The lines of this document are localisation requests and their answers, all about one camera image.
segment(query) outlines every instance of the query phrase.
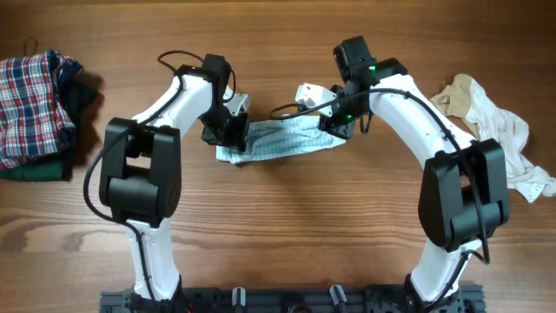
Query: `white plastic bracket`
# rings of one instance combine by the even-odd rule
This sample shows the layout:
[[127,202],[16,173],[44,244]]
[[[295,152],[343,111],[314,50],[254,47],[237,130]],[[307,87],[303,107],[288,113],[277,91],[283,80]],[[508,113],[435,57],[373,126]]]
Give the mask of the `white plastic bracket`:
[[[300,85],[297,88],[297,93],[295,94],[295,102],[303,104],[309,109],[334,99],[336,99],[336,94],[334,92],[311,83],[304,83],[303,85]],[[332,116],[332,109],[330,106],[320,109],[319,112],[327,117]]]

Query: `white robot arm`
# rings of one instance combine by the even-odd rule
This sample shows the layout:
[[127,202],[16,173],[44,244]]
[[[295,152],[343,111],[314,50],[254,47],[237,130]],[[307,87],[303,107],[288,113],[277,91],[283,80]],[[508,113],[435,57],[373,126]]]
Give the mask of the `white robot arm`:
[[[343,138],[370,112],[369,122],[372,115],[382,118],[419,160],[425,172],[419,216],[428,239],[406,289],[416,307],[431,310],[458,291],[471,255],[489,262],[487,247],[484,258],[475,251],[509,216],[504,152],[494,140],[477,143],[445,118],[397,60],[375,62],[362,37],[344,41],[334,56],[346,86],[305,83],[295,101],[321,113],[321,130]],[[460,186],[461,173],[470,186]]]

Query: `light blue cloth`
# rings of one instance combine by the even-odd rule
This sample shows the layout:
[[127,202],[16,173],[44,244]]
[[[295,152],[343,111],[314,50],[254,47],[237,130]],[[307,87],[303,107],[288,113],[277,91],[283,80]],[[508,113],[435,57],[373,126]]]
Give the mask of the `light blue cloth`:
[[270,160],[331,149],[346,142],[319,130],[318,124],[319,117],[251,123],[245,138],[245,151],[218,146],[216,159],[233,164]]

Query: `beige cloth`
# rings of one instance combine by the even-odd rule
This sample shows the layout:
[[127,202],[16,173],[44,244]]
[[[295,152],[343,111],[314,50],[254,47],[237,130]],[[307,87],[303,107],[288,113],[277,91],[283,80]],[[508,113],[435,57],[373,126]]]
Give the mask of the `beige cloth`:
[[499,109],[472,77],[457,75],[453,84],[431,102],[444,115],[461,117],[477,139],[494,138],[500,143],[506,157],[508,188],[516,189],[529,203],[541,193],[556,195],[556,178],[521,154],[529,137],[529,125],[512,112]]
[[479,126],[465,120],[471,109],[471,82],[473,78],[466,74],[458,74],[453,83],[446,86],[444,91],[431,98],[434,106],[445,116],[459,117],[463,120],[475,138],[480,139]]

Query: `black mounting rail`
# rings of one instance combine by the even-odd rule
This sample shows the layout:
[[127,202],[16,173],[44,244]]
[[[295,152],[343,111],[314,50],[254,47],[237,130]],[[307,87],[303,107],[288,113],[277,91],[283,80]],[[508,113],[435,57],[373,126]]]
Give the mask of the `black mounting rail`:
[[[185,308],[190,313],[406,313],[414,312],[403,285],[374,285],[363,289],[330,290],[219,290],[183,289]],[[149,305],[144,310],[133,304],[132,290],[102,293],[99,313],[175,312],[168,306]],[[486,311],[479,285],[463,285],[451,301],[433,310],[437,313],[481,313]]]

